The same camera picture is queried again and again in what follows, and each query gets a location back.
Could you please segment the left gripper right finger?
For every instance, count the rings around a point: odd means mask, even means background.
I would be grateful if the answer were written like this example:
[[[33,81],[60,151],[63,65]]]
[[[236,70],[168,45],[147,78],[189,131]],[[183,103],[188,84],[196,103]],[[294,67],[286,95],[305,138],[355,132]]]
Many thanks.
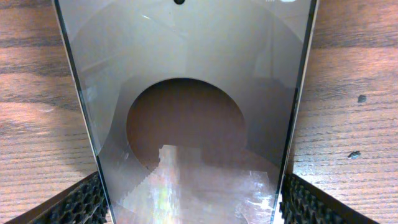
[[[295,174],[284,175],[281,196],[285,224],[377,224]]]

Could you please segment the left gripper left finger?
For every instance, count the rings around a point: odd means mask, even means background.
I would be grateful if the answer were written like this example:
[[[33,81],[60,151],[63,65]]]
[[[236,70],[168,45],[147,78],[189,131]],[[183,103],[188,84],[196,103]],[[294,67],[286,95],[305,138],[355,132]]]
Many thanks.
[[[107,212],[100,175],[94,172],[6,224],[104,224]]]

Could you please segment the Galaxy S25 Ultra smartphone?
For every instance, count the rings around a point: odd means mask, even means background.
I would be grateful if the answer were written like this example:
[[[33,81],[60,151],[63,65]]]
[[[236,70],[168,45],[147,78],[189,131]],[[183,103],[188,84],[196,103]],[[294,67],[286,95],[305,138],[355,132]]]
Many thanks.
[[[113,223],[274,223],[318,1],[53,5]]]

